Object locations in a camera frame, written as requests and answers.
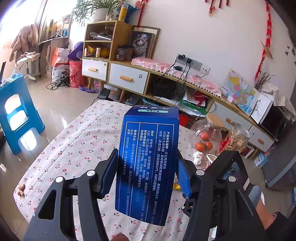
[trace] white cabinet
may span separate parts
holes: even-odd
[[[246,130],[249,130],[252,126],[246,119],[217,102],[213,103],[210,112],[214,113],[224,122],[224,126],[227,130],[231,130],[233,126],[232,123],[239,123],[245,127]]]
[[[108,62],[93,59],[83,59],[82,75],[106,81],[107,67]]]
[[[148,72],[119,64],[111,64],[109,83],[144,94]]]
[[[262,151],[267,151],[274,143],[274,140],[272,140],[268,135],[263,133],[255,126],[252,126],[252,128],[249,130],[249,133],[249,142],[261,149]]]

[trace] snack jar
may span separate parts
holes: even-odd
[[[189,142],[195,150],[203,154],[216,154],[222,139],[221,129],[224,122],[213,113],[208,113],[204,120],[196,121],[191,127]]]
[[[241,153],[247,147],[249,139],[249,132],[241,124],[236,124],[221,141],[217,156],[224,150],[236,150]]]

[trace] wooden jar lid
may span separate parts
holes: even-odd
[[[224,128],[224,122],[215,114],[213,113],[208,113],[206,115],[207,121],[214,127],[218,129],[223,129]]]

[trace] yellow bottle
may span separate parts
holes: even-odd
[[[128,12],[128,5],[124,4],[121,7],[120,13],[119,13],[119,17],[118,17],[118,21],[123,21],[126,19],[126,13]]]

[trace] chair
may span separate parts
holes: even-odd
[[[34,107],[29,90],[25,83],[25,79],[21,73],[14,74],[11,77],[11,82],[0,88],[0,124],[3,128],[5,138],[10,146],[14,155],[21,152],[18,145],[18,140],[31,128],[36,128],[38,133],[44,131],[45,125],[43,124],[37,110]],[[21,105],[7,114],[5,103],[9,97],[18,94],[20,97]],[[27,116],[27,120],[16,130],[12,130],[10,126],[11,118],[23,110]]]

